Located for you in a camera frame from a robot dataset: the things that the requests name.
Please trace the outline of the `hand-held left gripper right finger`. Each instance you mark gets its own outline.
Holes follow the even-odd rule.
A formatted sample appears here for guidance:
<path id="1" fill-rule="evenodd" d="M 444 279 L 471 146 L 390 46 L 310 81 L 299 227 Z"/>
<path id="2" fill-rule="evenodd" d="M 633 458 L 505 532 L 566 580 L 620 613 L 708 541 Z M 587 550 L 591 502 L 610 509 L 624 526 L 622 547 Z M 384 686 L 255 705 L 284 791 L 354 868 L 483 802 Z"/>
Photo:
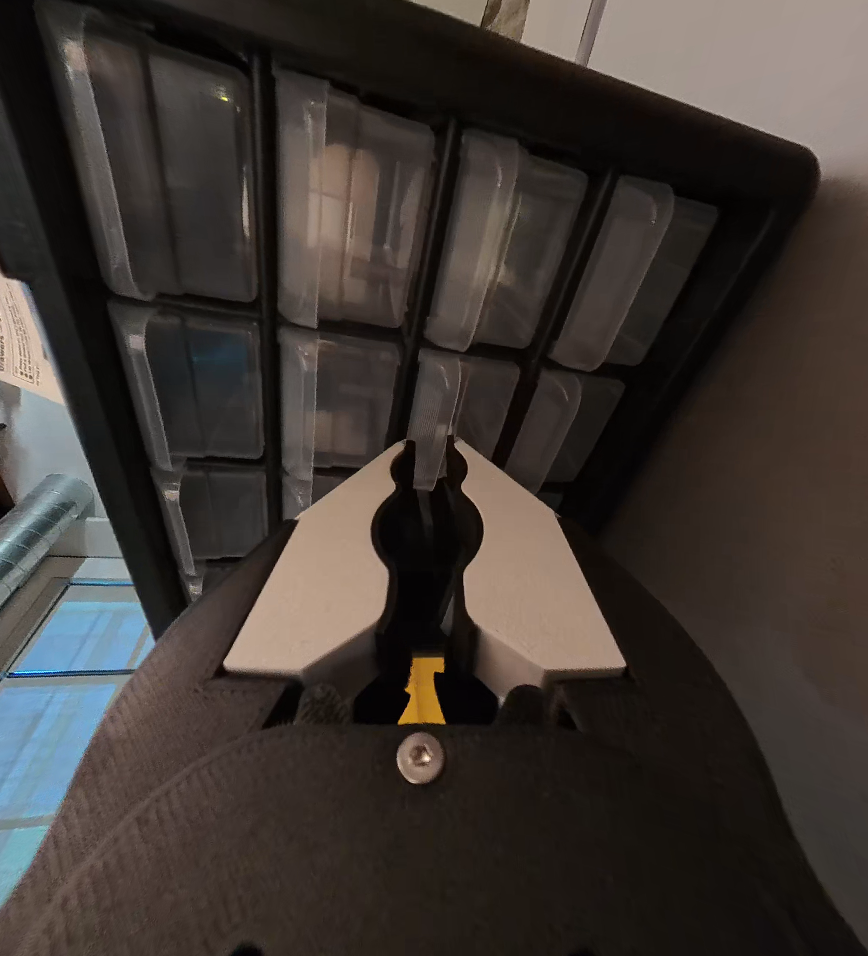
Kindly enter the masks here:
<path id="1" fill-rule="evenodd" d="M 473 676 L 499 700 L 516 687 L 621 676 L 627 663 L 556 513 L 464 441 L 461 502 L 480 520 L 461 576 Z"/>

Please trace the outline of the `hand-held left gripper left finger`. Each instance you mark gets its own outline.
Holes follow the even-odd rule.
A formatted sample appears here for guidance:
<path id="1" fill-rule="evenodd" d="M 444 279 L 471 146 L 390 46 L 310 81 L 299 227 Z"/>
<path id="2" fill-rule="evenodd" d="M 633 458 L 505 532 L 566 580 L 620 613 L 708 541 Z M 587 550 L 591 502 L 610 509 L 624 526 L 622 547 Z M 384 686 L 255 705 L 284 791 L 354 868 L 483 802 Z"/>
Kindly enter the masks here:
<path id="1" fill-rule="evenodd" d="M 372 538 L 400 441 L 304 510 L 233 642 L 225 670 L 301 684 L 368 684 L 390 572 Z"/>

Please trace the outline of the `yellow plastic bin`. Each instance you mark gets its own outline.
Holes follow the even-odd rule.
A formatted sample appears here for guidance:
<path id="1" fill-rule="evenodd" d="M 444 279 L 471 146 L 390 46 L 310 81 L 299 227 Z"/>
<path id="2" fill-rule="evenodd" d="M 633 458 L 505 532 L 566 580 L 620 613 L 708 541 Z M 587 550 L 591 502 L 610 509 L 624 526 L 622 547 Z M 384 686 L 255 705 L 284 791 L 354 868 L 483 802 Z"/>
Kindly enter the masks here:
<path id="1" fill-rule="evenodd" d="M 405 687 L 408 701 L 397 723 L 445 724 L 436 688 L 436 675 L 444 671 L 443 656 L 416 656 Z"/>

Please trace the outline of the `clear small plastic drawer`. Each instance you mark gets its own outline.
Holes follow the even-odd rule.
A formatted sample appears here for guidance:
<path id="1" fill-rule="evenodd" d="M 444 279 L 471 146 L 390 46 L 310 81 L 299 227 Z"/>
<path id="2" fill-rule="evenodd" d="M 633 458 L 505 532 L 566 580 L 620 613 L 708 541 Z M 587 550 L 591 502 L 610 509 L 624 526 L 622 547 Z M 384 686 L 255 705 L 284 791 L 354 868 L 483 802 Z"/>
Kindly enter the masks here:
<path id="1" fill-rule="evenodd" d="M 511 362 L 420 350 L 407 430 L 416 490 L 431 491 L 444 477 L 449 437 L 492 458 L 519 376 Z"/>

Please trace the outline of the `grid of clear drawers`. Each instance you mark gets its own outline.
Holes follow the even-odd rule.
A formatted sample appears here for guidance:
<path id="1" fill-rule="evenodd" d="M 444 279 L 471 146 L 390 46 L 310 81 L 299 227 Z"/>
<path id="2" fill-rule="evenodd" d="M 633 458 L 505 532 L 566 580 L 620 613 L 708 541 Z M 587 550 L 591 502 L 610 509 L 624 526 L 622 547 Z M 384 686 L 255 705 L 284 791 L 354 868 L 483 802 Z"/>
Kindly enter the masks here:
<path id="1" fill-rule="evenodd" d="M 267 534 L 407 438 L 421 349 L 523 369 L 592 175 L 467 128 L 445 256 L 405 356 L 433 200 L 428 120 L 273 69 L 276 352 L 260 319 L 248 81 L 74 2 L 40 2 L 117 355 L 188 601 Z M 599 447 L 722 214 L 629 174 L 581 257 L 504 470 L 550 508 Z M 495 459 L 497 448 L 491 459 Z"/>

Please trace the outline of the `black drawer cabinet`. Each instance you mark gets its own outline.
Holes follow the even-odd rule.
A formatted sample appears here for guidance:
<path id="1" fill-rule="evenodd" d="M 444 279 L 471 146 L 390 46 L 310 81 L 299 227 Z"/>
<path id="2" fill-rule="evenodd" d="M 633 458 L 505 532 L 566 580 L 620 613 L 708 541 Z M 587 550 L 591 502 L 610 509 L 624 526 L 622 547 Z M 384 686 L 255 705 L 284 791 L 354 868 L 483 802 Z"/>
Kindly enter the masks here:
<path id="1" fill-rule="evenodd" d="M 0 267 L 31 292 L 45 344 L 69 402 L 74 426 L 112 520 L 142 607 L 159 638 L 188 598 L 169 556 L 164 519 L 143 477 L 142 438 L 129 410 L 115 334 L 104 317 L 108 291 L 90 238 L 89 216 L 64 129 L 36 2 L 0 2 Z M 422 309 L 435 293 L 445 256 L 448 202 L 458 193 L 461 134 L 479 128 L 516 137 L 545 158 L 566 161 L 592 180 L 566 260 L 523 369 L 497 451 L 504 461 L 541 352 L 567 317 L 579 287 L 581 257 L 605 222 L 619 174 L 643 174 L 717 207 L 712 248 L 627 384 L 606 436 L 563 492 L 562 516 L 590 535 L 602 529 L 741 310 L 774 266 L 819 184 L 819 164 L 803 146 L 697 107 L 529 49 L 410 2 L 85 2 L 176 50 L 233 66 L 248 81 L 251 161 L 258 236 L 253 240 L 260 293 L 244 307 L 195 297 L 227 317 L 260 319 L 276 352 L 275 255 L 282 201 L 275 177 L 273 69 L 300 70 L 364 94 L 369 105 L 428 120 L 436 138 L 433 200 L 422 228 L 419 277 L 408 295 L 405 356 L 416 358 Z"/>

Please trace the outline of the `glass window panes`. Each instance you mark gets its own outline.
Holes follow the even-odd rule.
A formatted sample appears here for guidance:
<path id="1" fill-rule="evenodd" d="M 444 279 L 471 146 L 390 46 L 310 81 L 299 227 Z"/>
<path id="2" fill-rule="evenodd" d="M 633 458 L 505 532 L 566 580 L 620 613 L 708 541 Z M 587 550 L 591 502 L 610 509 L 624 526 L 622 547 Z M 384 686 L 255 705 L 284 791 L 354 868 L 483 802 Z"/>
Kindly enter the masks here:
<path id="1" fill-rule="evenodd" d="M 42 844 L 112 700 L 153 649 L 127 582 L 71 582 L 0 669 L 0 906 Z"/>

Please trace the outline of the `printed instruction sheet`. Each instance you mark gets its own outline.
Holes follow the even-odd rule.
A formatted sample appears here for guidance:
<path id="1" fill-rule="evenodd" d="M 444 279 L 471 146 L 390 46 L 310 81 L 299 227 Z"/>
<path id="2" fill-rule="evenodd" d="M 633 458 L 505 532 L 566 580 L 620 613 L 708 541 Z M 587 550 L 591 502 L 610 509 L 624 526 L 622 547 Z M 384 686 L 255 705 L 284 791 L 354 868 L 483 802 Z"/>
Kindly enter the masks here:
<path id="1" fill-rule="evenodd" d="M 29 287 L 0 267 L 0 381 L 64 405 Z"/>

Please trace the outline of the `silver ventilation duct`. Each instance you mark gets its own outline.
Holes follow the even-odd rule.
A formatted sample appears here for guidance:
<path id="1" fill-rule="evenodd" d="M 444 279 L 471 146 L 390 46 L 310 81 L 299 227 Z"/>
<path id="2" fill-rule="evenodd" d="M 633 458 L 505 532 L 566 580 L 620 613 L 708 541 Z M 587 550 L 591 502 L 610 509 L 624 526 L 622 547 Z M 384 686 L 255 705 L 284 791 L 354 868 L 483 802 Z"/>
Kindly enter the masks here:
<path id="1" fill-rule="evenodd" d="M 46 476 L 0 519 L 0 610 L 71 525 L 93 507 L 83 480 Z"/>

